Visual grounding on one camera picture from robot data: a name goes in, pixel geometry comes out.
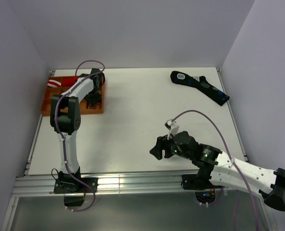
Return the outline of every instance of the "metal frame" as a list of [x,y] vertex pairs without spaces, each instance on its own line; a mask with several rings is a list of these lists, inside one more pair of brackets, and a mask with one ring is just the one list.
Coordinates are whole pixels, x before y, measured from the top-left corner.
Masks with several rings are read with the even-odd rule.
[[[220,76],[220,70],[217,68],[220,83],[224,93],[226,93],[223,81]],[[241,145],[241,149],[245,158],[248,161],[243,143],[231,110],[229,101],[228,108],[233,120],[233,124]],[[37,137],[42,123],[42,115],[39,118],[37,130],[32,142],[29,153],[28,162],[26,165],[25,174],[21,178],[17,178],[14,183],[11,193],[10,202],[2,225],[2,231],[11,229],[12,221],[15,215],[16,207],[20,197],[36,197],[36,196],[63,196],[63,194],[54,194],[54,179],[50,175],[30,176],[28,174],[34,146],[37,142]],[[158,171],[158,172],[136,172],[136,173],[112,173],[112,174],[83,174],[82,177],[98,177],[97,194],[135,194],[135,193],[176,193],[184,192],[180,183],[183,174],[195,174],[198,170],[193,171]],[[82,195],[81,193],[73,193],[70,195]],[[277,225],[271,208],[267,207],[264,202],[260,201],[263,213],[266,217],[269,230],[278,231]]]

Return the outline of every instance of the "wooden box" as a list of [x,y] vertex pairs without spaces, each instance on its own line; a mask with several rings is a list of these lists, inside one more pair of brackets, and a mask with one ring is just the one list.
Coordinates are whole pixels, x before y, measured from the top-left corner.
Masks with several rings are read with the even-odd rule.
[[[64,78],[73,78],[74,76],[64,76],[64,77],[50,77],[48,80],[53,79],[56,80],[58,82],[63,81]],[[44,95],[44,99],[42,102],[42,107],[41,107],[41,114],[43,116],[50,116],[51,115],[51,103],[52,103],[52,96],[53,95],[60,95],[63,92],[67,91],[68,89],[70,89],[70,87],[59,87],[59,88],[51,88],[51,87],[46,87],[45,90],[45,95]],[[94,107],[89,107],[89,105],[87,104],[87,101],[85,99],[83,99],[80,104],[80,113],[82,115],[85,114],[101,114],[103,113],[103,108],[104,108],[104,89],[105,89],[105,84],[103,84],[100,87],[99,93],[102,95],[102,101],[100,104],[94,106]]]

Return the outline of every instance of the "white table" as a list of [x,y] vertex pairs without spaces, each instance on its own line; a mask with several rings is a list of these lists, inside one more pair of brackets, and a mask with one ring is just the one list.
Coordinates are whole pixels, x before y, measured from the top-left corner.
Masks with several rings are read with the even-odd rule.
[[[173,84],[173,70],[206,76],[222,90],[216,68],[106,69],[104,113],[82,115],[77,134],[77,156],[82,173],[127,173],[197,169],[191,161],[174,156],[158,161],[149,154],[156,138],[168,133],[164,123],[177,114],[196,109],[209,116],[223,133],[231,154],[244,160],[228,105],[219,106],[197,89]],[[74,70],[57,70],[71,76]],[[89,73],[80,70],[78,74]],[[177,120],[199,143],[224,150],[213,126],[203,116],[187,113]],[[61,162],[57,134],[44,117],[32,154],[29,175],[48,175]]]

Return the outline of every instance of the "gray wall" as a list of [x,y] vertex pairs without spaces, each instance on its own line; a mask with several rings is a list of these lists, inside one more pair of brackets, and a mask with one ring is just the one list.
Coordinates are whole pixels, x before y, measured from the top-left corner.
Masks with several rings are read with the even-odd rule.
[[48,72],[6,0],[0,0],[0,228],[34,136]]
[[222,66],[254,0],[9,0],[45,63]]
[[285,168],[285,1],[255,1],[222,77],[250,162]]

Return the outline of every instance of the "white label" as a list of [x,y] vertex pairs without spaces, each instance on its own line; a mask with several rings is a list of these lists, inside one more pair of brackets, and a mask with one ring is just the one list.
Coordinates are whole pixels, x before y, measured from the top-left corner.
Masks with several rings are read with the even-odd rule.
[[177,78],[178,79],[185,79],[185,75],[184,74],[177,74]]

